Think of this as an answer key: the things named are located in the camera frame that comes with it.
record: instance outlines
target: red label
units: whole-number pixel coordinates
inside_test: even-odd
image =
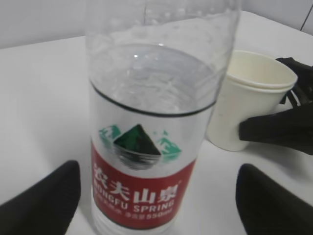
[[[93,198],[102,213],[121,226],[161,226],[178,212],[194,163],[168,177],[138,178],[110,166],[92,145]]]

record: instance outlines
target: white paper cup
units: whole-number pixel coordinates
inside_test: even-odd
[[[239,124],[271,112],[296,82],[297,75],[275,59],[254,52],[234,51],[208,125],[207,138],[228,151],[245,149],[249,142],[239,139]]]

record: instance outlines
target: plastic water bottle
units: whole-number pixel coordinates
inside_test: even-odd
[[[100,234],[175,221],[225,75],[239,0],[89,0],[92,214]]]

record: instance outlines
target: bottle label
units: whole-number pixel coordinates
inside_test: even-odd
[[[93,199],[110,220],[151,229],[177,214],[210,110],[152,114],[90,91]]]

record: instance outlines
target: white table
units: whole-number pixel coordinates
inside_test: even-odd
[[[0,50],[0,204],[68,159],[81,166],[82,197],[69,235],[94,234],[84,37]],[[244,12],[236,48],[313,65],[313,36]],[[226,152],[204,141],[173,235],[243,235],[235,204],[239,167],[252,163],[313,205],[313,157],[251,144]]]

